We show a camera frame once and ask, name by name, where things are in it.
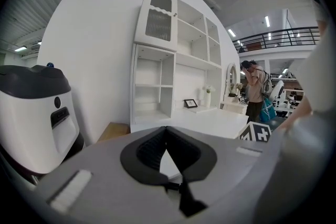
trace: white wall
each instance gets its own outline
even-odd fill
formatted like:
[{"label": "white wall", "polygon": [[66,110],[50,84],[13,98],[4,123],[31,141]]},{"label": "white wall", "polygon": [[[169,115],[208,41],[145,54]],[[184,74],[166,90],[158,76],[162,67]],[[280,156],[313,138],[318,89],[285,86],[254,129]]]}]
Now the white wall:
[{"label": "white wall", "polygon": [[[223,84],[238,54],[203,0],[182,0],[218,25]],[[76,117],[86,142],[97,141],[109,122],[130,122],[132,46],[142,0],[62,0],[43,36],[39,64],[53,62],[72,88]]]},{"label": "white wall", "polygon": [[242,62],[265,59],[306,59],[315,47],[316,45],[302,45],[247,51],[239,54],[239,60]]},{"label": "white wall", "polygon": [[13,52],[9,51],[0,51],[2,53],[5,53],[5,61],[4,61],[4,66],[5,65],[14,65],[14,66],[26,66],[25,60],[21,59],[21,55],[15,54]]},{"label": "white wall", "polygon": [[5,54],[4,66],[13,65],[21,67],[33,67],[34,65],[36,65],[37,62],[37,57],[23,60],[20,54],[16,54],[14,52],[0,50],[0,53]]},{"label": "white wall", "polygon": [[26,67],[33,67],[36,65],[37,62],[37,57],[29,58],[24,60],[25,61],[25,66]]}]

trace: white cabinet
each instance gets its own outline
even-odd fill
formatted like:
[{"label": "white cabinet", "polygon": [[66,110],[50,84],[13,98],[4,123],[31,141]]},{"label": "white cabinet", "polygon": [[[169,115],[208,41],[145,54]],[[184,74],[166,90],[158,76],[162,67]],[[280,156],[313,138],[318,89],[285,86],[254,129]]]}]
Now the white cabinet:
[{"label": "white cabinet", "polygon": [[143,45],[133,47],[131,123],[171,117],[175,53]]},{"label": "white cabinet", "polygon": [[222,63],[218,29],[213,22],[181,0],[143,0],[136,28],[130,91],[132,125],[168,119],[174,109],[183,107],[184,99],[195,99],[197,111],[206,113],[205,84],[216,89],[211,109],[219,108]]},{"label": "white cabinet", "polygon": [[143,0],[134,42],[176,51],[177,0]]}]

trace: wooden panel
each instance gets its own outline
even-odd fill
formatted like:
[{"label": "wooden panel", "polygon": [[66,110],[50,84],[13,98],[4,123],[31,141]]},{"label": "wooden panel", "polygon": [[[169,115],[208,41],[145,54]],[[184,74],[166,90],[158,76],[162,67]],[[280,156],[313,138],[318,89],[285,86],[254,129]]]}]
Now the wooden panel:
[{"label": "wooden panel", "polygon": [[123,136],[129,134],[130,132],[130,127],[127,124],[110,122],[97,142]]},{"label": "wooden panel", "polygon": [[245,44],[248,51],[261,49],[261,42],[255,42],[251,44]]}]

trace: picture frame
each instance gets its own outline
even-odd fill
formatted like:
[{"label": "picture frame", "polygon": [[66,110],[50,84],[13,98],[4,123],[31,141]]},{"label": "picture frame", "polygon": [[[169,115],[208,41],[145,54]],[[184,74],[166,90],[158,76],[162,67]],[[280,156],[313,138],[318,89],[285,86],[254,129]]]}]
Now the picture frame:
[{"label": "picture frame", "polygon": [[188,108],[188,109],[198,107],[198,105],[196,104],[194,99],[185,99],[184,104],[185,104],[185,107]]}]

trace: flower vase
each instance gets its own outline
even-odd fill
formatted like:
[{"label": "flower vase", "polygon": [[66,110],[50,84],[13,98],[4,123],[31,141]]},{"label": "flower vase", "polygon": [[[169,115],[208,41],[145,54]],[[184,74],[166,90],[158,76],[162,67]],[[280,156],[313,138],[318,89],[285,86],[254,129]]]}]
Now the flower vase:
[{"label": "flower vase", "polygon": [[204,105],[207,109],[210,108],[210,103],[211,103],[211,93],[205,92]]}]

